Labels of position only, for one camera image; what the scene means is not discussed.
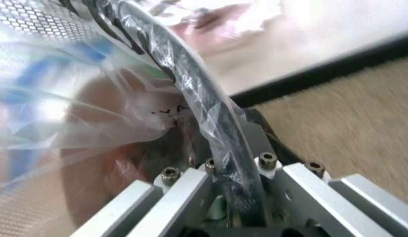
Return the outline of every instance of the hex socket screw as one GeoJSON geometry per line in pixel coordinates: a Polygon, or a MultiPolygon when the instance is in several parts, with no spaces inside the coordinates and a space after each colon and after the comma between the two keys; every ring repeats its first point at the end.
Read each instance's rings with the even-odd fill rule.
{"type": "Polygon", "coordinates": [[[172,186],[181,176],[181,172],[178,168],[169,166],[164,168],[161,172],[161,180],[163,184],[167,186],[172,186]]]}
{"type": "Polygon", "coordinates": [[[271,152],[263,152],[258,157],[258,162],[263,169],[274,169],[277,164],[277,156],[271,152]]]}
{"type": "Polygon", "coordinates": [[[205,171],[209,174],[215,174],[216,173],[216,167],[214,166],[214,159],[208,158],[205,161],[205,171]]]}
{"type": "Polygon", "coordinates": [[[319,162],[316,161],[306,161],[305,167],[312,171],[316,176],[322,178],[325,173],[325,167],[319,162]]]}

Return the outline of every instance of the floor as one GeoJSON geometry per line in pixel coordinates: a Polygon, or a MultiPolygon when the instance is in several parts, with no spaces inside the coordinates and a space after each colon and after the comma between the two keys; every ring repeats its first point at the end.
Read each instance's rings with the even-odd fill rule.
{"type": "Polygon", "coordinates": [[[408,204],[408,57],[257,105],[299,156],[408,204]]]}

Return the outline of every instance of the plastic bag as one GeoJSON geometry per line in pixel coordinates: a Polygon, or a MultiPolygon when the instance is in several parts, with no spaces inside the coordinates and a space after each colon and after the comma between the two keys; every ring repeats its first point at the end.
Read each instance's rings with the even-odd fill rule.
{"type": "Polygon", "coordinates": [[[266,224],[241,112],[186,48],[132,1],[0,0],[0,235],[67,236],[135,179],[198,164],[198,126],[229,217],[266,224]]]}
{"type": "Polygon", "coordinates": [[[135,179],[194,165],[173,81],[57,1],[0,0],[0,236],[67,236],[135,179]]]}
{"type": "Polygon", "coordinates": [[[225,50],[263,31],[281,14],[279,0],[136,0],[201,54],[225,50]]]}

